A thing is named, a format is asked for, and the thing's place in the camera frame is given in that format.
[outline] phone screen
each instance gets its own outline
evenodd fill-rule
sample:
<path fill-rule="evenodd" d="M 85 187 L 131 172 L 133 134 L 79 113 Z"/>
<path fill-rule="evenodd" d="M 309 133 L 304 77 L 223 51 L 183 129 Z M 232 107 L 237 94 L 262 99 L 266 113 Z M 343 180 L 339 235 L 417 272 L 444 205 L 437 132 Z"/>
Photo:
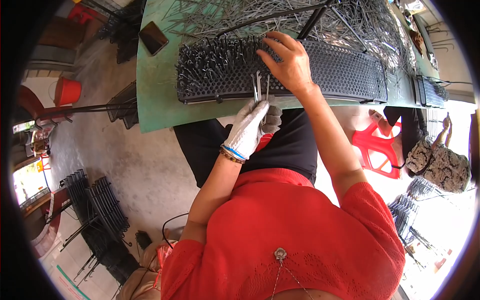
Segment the phone screen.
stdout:
<path fill-rule="evenodd" d="M 152 56 L 157 54 L 166 44 L 168 44 L 167 37 L 153 21 L 140 30 L 138 37 L 142 40 Z"/>

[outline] plastic stool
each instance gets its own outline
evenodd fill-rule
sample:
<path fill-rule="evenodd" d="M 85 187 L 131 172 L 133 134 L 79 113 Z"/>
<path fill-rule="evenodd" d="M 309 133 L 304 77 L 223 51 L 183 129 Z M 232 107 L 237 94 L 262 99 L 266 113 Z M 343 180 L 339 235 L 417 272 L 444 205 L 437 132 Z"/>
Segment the plastic stool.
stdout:
<path fill-rule="evenodd" d="M 402 124 L 397 122 L 395 126 L 402 128 Z M 364 169 L 371 170 L 375 173 L 384 175 L 389 178 L 399 179 L 400 172 L 397 168 L 392 168 L 390 172 L 385 172 L 381 170 L 385 164 L 390 161 L 392 166 L 398 166 L 398 159 L 396 157 L 395 151 L 393 150 L 392 143 L 394 141 L 393 138 L 391 139 L 384 139 L 378 136 L 372 135 L 373 132 L 378 128 L 377 124 L 372 123 L 367 129 L 363 131 L 355 131 L 352 137 L 353 145 L 358 147 L 361 151 L 361 155 L 363 157 L 363 163 L 365 166 L 362 166 Z M 372 166 L 372 162 L 370 161 L 370 155 L 368 154 L 368 150 L 373 150 L 376 152 L 383 153 L 387 156 L 387 160 L 381 164 L 378 168 L 374 168 Z"/>
<path fill-rule="evenodd" d="M 50 163 L 46 163 L 46 164 L 43 163 L 43 159 L 44 159 L 44 158 L 50 158 L 50 157 L 48 156 L 48 154 L 42 154 L 42 155 L 40 155 L 40 161 L 37 162 L 37 164 L 36 164 L 36 170 L 37 170 L 39 173 L 40 173 L 41 171 L 43 171 L 43 170 L 50 170 L 50 169 L 51 169 L 51 168 L 50 168 Z"/>
<path fill-rule="evenodd" d="M 93 9 L 77 3 L 70 11 L 67 19 L 77 20 L 76 22 L 78 24 L 85 24 L 85 22 L 87 22 L 88 20 L 92 20 L 93 16 L 97 16 L 97 15 L 98 13 Z"/>

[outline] woman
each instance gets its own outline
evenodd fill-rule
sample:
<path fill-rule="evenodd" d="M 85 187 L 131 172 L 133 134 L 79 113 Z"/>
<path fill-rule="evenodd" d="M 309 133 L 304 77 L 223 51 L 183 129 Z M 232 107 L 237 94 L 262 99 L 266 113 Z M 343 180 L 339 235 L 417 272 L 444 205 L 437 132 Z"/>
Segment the woman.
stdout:
<path fill-rule="evenodd" d="M 201 189 L 165 261 L 162 300 L 390 299 L 405 264 L 390 212 L 312 82 L 301 43 L 267 37 L 282 62 L 257 54 L 304 109 L 285 110 L 256 153 L 262 118 L 276 123 L 265 100 L 249 102 L 229 133 L 217 120 L 174 128 Z M 317 151 L 341 208 L 313 187 Z"/>
<path fill-rule="evenodd" d="M 384 109 L 386 120 L 373 109 L 369 114 L 384 136 L 390 135 L 395 123 L 402 117 L 402 154 L 411 177 L 421 176 L 446 192 L 461 193 L 468 188 L 471 177 L 468 159 L 448 149 L 452 137 L 448 114 L 443 121 L 444 129 L 435 141 L 428 136 L 419 108 L 387 106 Z"/>

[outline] red sweater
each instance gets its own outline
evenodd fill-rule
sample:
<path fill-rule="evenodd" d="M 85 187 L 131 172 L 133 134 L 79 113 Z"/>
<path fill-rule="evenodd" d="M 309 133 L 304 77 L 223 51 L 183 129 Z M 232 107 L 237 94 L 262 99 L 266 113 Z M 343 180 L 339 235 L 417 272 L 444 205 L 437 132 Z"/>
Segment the red sweater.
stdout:
<path fill-rule="evenodd" d="M 371 185 L 353 185 L 338 208 L 299 173 L 261 169 L 239 176 L 208 222 L 205 245 L 176 244 L 162 270 L 162 300 L 269 298 L 278 247 L 305 288 L 344 300 L 390 299 L 405 265 L 392 216 Z M 282 268 L 276 293 L 294 288 Z"/>

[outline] white work glove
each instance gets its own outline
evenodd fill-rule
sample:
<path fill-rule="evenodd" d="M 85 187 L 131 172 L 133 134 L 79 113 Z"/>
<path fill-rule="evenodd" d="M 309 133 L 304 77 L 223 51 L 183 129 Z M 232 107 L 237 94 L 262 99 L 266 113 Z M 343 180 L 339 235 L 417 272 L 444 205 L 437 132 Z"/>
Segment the white work glove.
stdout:
<path fill-rule="evenodd" d="M 266 115 L 266 124 L 260 130 L 260 123 Z M 282 110 L 269 105 L 262 95 L 262 101 L 255 107 L 255 100 L 251 99 L 237 114 L 228 138 L 222 148 L 233 157 L 247 160 L 255 151 L 260 138 L 267 133 L 275 133 L 280 128 Z"/>

